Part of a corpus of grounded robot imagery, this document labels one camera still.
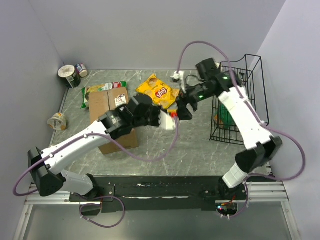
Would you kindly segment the brown cardboard box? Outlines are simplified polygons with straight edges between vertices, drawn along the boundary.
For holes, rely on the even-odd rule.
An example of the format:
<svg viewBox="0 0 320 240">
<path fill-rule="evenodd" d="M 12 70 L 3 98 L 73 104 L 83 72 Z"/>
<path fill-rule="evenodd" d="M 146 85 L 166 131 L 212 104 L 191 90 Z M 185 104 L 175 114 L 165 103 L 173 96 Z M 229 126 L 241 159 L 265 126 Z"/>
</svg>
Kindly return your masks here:
<svg viewBox="0 0 320 240">
<path fill-rule="evenodd" d="M 96 120 L 101 120 L 106 127 L 106 130 L 103 130 L 102 133 L 109 133 L 109 130 L 111 130 L 113 133 L 110 133 L 110 135 L 114 137 L 116 133 L 114 130 L 119 130 L 118 128 L 121 124 L 125 123 L 124 120 L 120 119 L 120 114 L 115 109 L 129 102 L 126 87 L 91 92 L 88 97 L 90 122 L 93 123 Z M 125 149 L 133 149 L 139 146 L 134 129 L 130 130 L 129 134 L 117 138 L 116 142 Z M 100 146 L 99 150 L 103 155 L 121 151 L 113 142 Z"/>
</svg>

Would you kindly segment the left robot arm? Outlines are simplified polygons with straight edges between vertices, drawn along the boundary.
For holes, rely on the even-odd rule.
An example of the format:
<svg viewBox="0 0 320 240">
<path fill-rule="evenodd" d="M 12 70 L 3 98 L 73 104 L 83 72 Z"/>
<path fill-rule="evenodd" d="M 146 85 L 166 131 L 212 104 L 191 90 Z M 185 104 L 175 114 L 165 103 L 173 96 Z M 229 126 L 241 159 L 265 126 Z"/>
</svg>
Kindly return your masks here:
<svg viewBox="0 0 320 240">
<path fill-rule="evenodd" d="M 138 94 L 57 146 L 30 151 L 28 156 L 34 166 L 30 173 L 40 196 L 47 197 L 64 190 L 94 201 L 100 191 L 94 177 L 68 172 L 65 168 L 81 155 L 128 135 L 134 128 L 164 127 L 168 116 L 161 106 L 153 104 L 149 96 Z"/>
</svg>

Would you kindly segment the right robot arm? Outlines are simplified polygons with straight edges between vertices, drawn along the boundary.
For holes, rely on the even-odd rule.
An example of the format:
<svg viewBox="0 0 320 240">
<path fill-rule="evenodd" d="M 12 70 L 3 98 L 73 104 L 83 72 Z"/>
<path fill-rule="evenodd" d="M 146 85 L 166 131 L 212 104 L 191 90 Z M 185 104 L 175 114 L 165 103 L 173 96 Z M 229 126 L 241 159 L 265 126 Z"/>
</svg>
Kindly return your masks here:
<svg viewBox="0 0 320 240">
<path fill-rule="evenodd" d="M 228 200 L 236 194 L 236 188 L 249 174 L 272 159 L 282 140 L 260 125 L 245 88 L 233 70 L 221 72 L 213 58 L 198 63 L 196 70 L 202 82 L 181 88 L 176 99 L 177 116 L 181 121 L 191 120 L 193 116 L 187 106 L 197 111 L 198 103 L 211 97 L 218 98 L 231 115 L 245 150 L 236 154 L 235 164 L 218 181 L 219 195 Z"/>
</svg>

